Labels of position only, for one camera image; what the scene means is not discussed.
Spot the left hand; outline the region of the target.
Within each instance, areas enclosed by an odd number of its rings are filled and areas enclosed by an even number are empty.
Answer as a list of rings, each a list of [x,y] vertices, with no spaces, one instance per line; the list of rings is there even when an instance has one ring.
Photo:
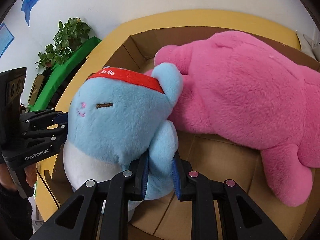
[[[37,181],[37,174],[36,174],[36,164],[30,165],[25,169],[26,174],[26,181],[30,187],[33,187]],[[6,188],[7,190],[17,191],[17,186],[13,182],[13,179],[9,173],[9,170],[6,164],[0,165],[0,182],[1,185]]]

